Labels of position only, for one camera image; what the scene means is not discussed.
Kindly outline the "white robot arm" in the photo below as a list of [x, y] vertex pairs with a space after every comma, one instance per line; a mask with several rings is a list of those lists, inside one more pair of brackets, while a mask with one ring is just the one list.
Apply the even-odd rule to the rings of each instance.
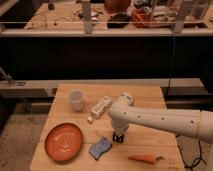
[[108, 109], [111, 125], [120, 137], [129, 124], [196, 138], [213, 144], [213, 112], [186, 109], [154, 109], [133, 106], [134, 100], [122, 93]]

